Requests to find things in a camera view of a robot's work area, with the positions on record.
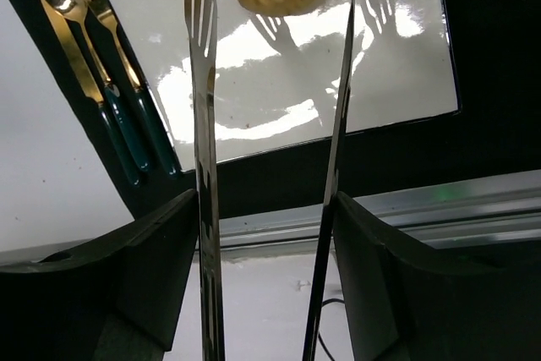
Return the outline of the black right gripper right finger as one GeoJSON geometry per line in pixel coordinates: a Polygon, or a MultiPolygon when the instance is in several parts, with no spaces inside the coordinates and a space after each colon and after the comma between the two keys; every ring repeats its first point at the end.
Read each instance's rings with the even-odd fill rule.
{"type": "Polygon", "coordinates": [[[436,249],[343,193],[333,238],[356,360],[539,359],[539,241],[436,249]]]}

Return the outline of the steel serving tongs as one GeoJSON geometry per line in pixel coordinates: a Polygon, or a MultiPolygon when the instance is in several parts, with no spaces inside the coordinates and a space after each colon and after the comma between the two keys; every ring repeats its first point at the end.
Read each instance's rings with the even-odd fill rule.
{"type": "MultiPolygon", "coordinates": [[[[226,357],[226,340],[222,299],[214,112],[217,1],[184,0],[184,18],[189,34],[194,107],[194,158],[199,196],[199,282],[203,358],[205,360],[223,360],[226,357]]],[[[340,160],[347,132],[354,22],[355,10],[351,8],[345,34],[342,71],[325,182],[325,197],[303,345],[303,359],[305,360],[314,359],[320,331],[320,313],[335,219],[340,160]]]]}

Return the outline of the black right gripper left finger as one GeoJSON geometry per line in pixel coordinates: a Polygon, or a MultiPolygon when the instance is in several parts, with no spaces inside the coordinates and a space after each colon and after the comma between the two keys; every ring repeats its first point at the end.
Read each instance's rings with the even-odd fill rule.
{"type": "Polygon", "coordinates": [[[161,360],[198,237],[197,194],[37,262],[1,268],[4,360],[161,360]]]}

